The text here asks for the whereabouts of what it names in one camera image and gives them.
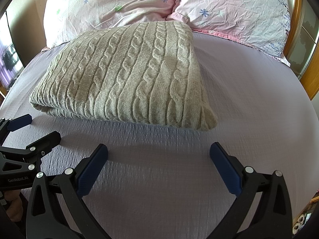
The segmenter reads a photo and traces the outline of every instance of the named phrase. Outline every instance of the purple curtain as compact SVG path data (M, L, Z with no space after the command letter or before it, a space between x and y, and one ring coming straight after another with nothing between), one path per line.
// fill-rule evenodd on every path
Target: purple curtain
M14 71L8 71L5 67L5 64L2 60L2 54L4 50L6 49L6 46L3 45L1 38L0 38L0 80L2 85L5 88L8 88L13 78L16 76Z

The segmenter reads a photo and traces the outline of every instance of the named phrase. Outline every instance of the floral pillowcase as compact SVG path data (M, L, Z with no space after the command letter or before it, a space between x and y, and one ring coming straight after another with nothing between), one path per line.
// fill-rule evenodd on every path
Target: floral pillowcase
M174 0L47 0L44 31L53 48L93 30L164 21Z
M227 35L276 57L290 31L287 0L176 0L167 20L182 21L206 34Z

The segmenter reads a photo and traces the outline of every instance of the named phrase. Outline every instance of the folded blanket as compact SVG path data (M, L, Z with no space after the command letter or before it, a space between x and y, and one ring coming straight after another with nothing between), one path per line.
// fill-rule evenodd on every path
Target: folded blanket
M176 21L83 33L52 60L30 102L57 117L212 129L192 42Z

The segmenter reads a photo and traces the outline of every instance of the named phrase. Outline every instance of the wooden bed frame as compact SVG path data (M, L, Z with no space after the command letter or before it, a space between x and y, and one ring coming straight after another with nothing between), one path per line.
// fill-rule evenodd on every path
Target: wooden bed frame
M302 2L303 0L295 0L294 8L291 17L291 28L287 39L286 46L284 48L284 55L288 57L292 51L296 39L301 30L301 19L302 19ZM319 90L319 48L318 45L315 48L314 54L312 55L311 61L302 75L300 82L306 90L309 98L312 100Z

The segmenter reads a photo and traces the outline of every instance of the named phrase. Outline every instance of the bed sheet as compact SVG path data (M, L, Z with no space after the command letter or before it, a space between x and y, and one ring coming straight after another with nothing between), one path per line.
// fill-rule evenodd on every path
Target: bed sheet
M286 65L242 44L194 33L203 81L218 117L218 126L203 132L36 111L29 95L63 46L37 55L8 93L0 117L29 113L33 122L10 133L4 146L24 148L60 132L61 144L42 164L42 171L53 175L75 167L99 143L107 145L109 160L83 199L112 238L206 238L235 199L209 158L215 141L244 166L263 173L281 170L294 216L319 187L319 121Z

